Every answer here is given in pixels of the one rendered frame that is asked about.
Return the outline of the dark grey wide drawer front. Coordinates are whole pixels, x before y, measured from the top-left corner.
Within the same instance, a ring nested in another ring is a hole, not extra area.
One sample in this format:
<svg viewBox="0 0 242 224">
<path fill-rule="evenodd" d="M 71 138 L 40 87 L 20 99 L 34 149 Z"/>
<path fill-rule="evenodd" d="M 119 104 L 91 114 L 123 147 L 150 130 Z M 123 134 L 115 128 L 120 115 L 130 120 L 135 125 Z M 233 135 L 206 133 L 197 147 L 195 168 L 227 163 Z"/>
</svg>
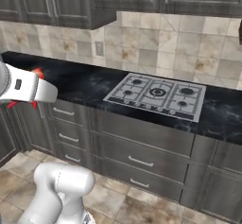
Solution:
<svg viewBox="0 0 242 224">
<path fill-rule="evenodd" d="M 184 183 L 188 163 L 171 154 L 141 146 L 99 133 L 93 134 L 93 143 L 97 156 L 106 157 L 123 164 L 139 167 L 166 179 Z M 152 167 L 132 162 L 128 156 L 146 163 L 154 163 Z"/>
<path fill-rule="evenodd" d="M 182 200 L 183 188 L 178 183 L 166 180 L 137 168 L 127 166 L 126 164 L 120 164 L 107 159 L 95 157 L 95 169 L 100 175 L 143 188 L 144 190 L 158 194 L 164 198 L 168 198 L 176 202 L 180 202 Z M 144 188 L 131 183 L 130 178 L 144 184 L 149 183 L 149 188 Z"/>
</svg>

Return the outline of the dark grey base cupboard door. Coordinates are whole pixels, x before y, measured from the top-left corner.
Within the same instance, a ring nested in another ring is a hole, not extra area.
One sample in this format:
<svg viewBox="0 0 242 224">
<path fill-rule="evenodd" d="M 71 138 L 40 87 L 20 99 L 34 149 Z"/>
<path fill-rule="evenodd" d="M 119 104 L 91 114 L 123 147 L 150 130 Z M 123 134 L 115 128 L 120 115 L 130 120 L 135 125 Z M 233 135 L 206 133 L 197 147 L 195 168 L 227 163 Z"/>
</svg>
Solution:
<svg viewBox="0 0 242 224">
<path fill-rule="evenodd" d="M 39 108 L 34 109 L 31 104 L 19 103 L 16 111 L 26 137 L 27 147 L 53 155 L 51 135 Z"/>
<path fill-rule="evenodd" d="M 0 168 L 19 151 L 20 147 L 7 109 L 0 105 Z"/>
<path fill-rule="evenodd" d="M 209 167 L 201 186 L 197 208 L 206 215 L 230 224 L 242 224 L 242 177 Z"/>
</svg>

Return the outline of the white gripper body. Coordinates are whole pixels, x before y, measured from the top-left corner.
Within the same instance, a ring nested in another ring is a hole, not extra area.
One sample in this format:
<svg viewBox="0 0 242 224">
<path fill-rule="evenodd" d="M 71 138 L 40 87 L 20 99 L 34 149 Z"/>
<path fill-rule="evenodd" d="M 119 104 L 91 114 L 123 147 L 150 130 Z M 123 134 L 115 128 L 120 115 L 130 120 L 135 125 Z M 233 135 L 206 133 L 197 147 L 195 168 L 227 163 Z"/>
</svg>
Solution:
<svg viewBox="0 0 242 224">
<path fill-rule="evenodd" d="M 58 89 L 46 80 L 39 79 L 35 101 L 54 103 L 58 97 Z"/>
</svg>

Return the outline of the dark grey small drawer front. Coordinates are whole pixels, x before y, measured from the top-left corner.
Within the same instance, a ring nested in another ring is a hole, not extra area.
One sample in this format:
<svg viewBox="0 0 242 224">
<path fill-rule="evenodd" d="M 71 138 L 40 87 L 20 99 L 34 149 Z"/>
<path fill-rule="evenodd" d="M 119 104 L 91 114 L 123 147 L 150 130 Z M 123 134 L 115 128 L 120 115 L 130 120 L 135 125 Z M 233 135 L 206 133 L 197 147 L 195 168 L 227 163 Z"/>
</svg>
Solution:
<svg viewBox="0 0 242 224">
<path fill-rule="evenodd" d="M 81 165 L 91 170 L 95 169 L 94 154 L 89 147 L 80 148 L 77 146 L 71 146 L 71 145 L 65 144 L 63 142 L 57 142 L 56 150 L 57 150 L 58 156 L 66 162 Z M 81 159 L 80 163 L 75 163 L 66 159 L 64 157 L 65 154 L 76 159 Z"/>
<path fill-rule="evenodd" d="M 87 129 L 58 120 L 52 120 L 51 127 L 57 141 L 87 151 L 92 149 L 91 135 Z"/>
<path fill-rule="evenodd" d="M 69 116 L 65 114 L 61 114 L 58 112 L 54 112 L 53 108 L 56 107 L 60 110 L 67 112 L 74 112 L 74 116 Z M 61 121 L 65 121 L 68 123 L 76 124 L 82 126 L 84 128 L 89 128 L 89 117 L 88 110 L 86 107 L 81 106 L 79 104 L 75 104 L 72 102 L 67 102 L 63 100 L 57 100 L 55 103 L 50 103 L 48 105 L 49 114 L 53 119 L 58 119 Z"/>
</svg>

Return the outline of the silver gas hob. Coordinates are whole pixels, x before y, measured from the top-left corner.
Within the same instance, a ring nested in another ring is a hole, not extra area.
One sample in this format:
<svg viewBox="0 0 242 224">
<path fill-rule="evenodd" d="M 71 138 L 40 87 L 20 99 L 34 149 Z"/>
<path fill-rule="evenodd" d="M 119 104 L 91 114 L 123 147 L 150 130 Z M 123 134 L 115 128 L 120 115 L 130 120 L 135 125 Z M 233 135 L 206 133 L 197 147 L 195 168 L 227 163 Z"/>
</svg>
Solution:
<svg viewBox="0 0 242 224">
<path fill-rule="evenodd" d="M 104 101 L 197 123 L 205 92 L 191 82 L 128 73 Z"/>
</svg>

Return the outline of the dark grey panel under hob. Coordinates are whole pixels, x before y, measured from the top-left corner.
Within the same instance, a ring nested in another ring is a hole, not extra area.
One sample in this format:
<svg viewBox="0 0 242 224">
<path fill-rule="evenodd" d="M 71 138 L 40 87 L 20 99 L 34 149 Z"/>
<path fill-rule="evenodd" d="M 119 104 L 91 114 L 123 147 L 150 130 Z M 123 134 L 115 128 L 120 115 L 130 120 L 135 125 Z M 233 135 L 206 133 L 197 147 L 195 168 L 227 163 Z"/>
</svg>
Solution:
<svg viewBox="0 0 242 224">
<path fill-rule="evenodd" d="M 194 135 L 181 130 L 148 123 L 127 116 L 89 110 L 92 129 L 128 141 L 154 146 L 183 156 L 189 156 Z"/>
</svg>

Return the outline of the grey wall socket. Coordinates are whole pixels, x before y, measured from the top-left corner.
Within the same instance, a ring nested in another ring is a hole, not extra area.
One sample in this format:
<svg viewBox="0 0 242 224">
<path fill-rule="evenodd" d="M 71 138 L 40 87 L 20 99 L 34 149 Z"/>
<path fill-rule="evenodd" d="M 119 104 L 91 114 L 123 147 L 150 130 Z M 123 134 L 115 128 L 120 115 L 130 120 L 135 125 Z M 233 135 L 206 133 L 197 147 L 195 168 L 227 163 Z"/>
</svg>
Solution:
<svg viewBox="0 0 242 224">
<path fill-rule="evenodd" d="M 103 42 L 95 42 L 95 53 L 100 57 L 104 56 Z"/>
</svg>

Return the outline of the dark grey short drawer front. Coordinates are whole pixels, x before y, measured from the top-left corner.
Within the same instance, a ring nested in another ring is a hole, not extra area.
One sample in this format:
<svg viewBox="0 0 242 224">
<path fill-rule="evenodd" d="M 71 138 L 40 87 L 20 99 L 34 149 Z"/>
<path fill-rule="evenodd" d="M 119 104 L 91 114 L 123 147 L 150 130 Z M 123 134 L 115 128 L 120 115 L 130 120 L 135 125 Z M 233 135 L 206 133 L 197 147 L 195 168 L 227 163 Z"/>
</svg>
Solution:
<svg viewBox="0 0 242 224">
<path fill-rule="evenodd" d="M 196 135 L 191 159 L 242 176 L 242 146 Z"/>
</svg>

